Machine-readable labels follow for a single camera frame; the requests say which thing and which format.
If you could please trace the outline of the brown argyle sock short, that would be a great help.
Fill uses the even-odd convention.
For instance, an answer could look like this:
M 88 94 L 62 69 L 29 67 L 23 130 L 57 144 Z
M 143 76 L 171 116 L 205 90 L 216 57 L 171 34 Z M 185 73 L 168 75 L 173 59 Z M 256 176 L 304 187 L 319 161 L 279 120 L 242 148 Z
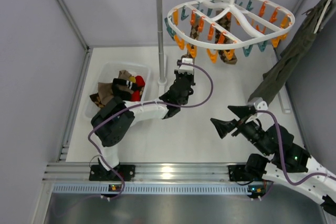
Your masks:
M 230 31 L 230 27 L 231 27 L 231 13 L 227 13 L 225 16 L 223 16 L 222 18 L 220 18 L 219 20 L 216 21 L 221 27 L 223 27 L 224 29 L 226 29 L 227 31 Z M 220 31 L 216 31 L 215 34 L 215 42 L 218 43 L 219 39 L 221 37 L 221 32 Z M 228 38 L 225 37 L 224 38 L 224 44 L 230 44 L 232 41 Z M 225 52 L 223 50 L 219 50 L 218 51 L 218 55 L 221 59 L 221 61 L 223 63 L 226 63 L 228 65 L 235 65 L 237 63 L 237 57 L 235 55 L 235 53 L 233 53 L 231 58 L 227 58 L 227 56 L 225 55 Z

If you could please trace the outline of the black white-striped sock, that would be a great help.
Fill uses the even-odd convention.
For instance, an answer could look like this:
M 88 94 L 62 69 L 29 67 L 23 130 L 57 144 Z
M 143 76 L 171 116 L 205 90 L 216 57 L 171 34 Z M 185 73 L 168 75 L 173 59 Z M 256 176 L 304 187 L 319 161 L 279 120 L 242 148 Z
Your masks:
M 114 78 L 112 82 L 113 95 L 122 100 L 131 100 L 131 94 L 136 88 L 137 85 L 129 80 Z

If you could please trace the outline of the tan striped sock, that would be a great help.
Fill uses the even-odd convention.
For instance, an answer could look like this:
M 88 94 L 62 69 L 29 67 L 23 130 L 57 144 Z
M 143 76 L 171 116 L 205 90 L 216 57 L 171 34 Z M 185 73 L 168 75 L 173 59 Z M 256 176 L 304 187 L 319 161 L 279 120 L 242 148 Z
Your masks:
M 103 105 L 106 105 L 113 97 L 112 83 L 98 83 L 98 95 Z
M 123 79 L 123 80 L 130 80 L 131 76 L 132 76 L 132 74 L 129 73 L 128 71 L 126 71 L 126 70 L 120 70 L 118 78 L 119 79 Z

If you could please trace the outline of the brown argyle sock long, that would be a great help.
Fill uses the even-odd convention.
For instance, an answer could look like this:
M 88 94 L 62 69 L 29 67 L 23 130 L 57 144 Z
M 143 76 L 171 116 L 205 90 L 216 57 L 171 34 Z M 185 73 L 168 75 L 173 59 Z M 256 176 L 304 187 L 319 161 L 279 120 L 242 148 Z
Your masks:
M 101 109 L 104 107 L 104 104 L 102 104 L 98 93 L 91 94 L 89 98 L 98 108 Z

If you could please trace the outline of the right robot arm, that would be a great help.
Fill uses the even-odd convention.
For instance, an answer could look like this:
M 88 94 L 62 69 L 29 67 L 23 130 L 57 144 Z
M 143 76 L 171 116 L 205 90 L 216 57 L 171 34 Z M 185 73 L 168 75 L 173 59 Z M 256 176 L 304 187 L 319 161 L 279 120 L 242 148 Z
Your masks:
M 335 174 L 320 164 L 305 148 L 294 143 L 294 136 L 281 126 L 266 103 L 228 106 L 238 119 L 211 122 L 220 138 L 242 135 L 257 150 L 250 154 L 248 175 L 281 184 L 301 193 L 331 215 L 335 215 Z

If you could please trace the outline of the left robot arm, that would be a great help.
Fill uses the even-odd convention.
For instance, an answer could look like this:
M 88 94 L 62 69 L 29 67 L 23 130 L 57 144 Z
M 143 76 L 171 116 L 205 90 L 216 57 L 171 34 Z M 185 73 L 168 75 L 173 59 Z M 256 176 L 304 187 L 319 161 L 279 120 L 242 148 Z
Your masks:
M 128 129 L 138 122 L 151 119 L 168 119 L 179 113 L 181 105 L 188 103 L 195 85 L 194 75 L 191 73 L 176 73 L 175 81 L 169 90 L 158 99 L 141 102 L 122 101 L 115 97 L 105 105 L 92 119 L 91 125 L 97 127 L 109 117 L 116 117 L 101 126 L 94 133 L 99 141 L 100 157 L 94 168 L 96 173 L 105 180 L 115 177 L 112 169 L 118 169 L 118 145 L 126 135 Z

